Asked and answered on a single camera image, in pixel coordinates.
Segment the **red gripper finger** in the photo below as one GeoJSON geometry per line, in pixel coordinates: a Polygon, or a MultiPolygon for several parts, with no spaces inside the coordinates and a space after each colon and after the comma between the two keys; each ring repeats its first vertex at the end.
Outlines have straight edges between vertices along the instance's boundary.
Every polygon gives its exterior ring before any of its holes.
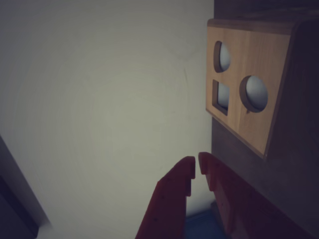
{"type": "Polygon", "coordinates": [[[312,238],[214,155],[201,152],[198,159],[227,235],[233,239],[312,238]]]}
{"type": "Polygon", "coordinates": [[[195,178],[195,157],[181,159],[155,187],[137,239],[183,239],[186,198],[195,178]]]}

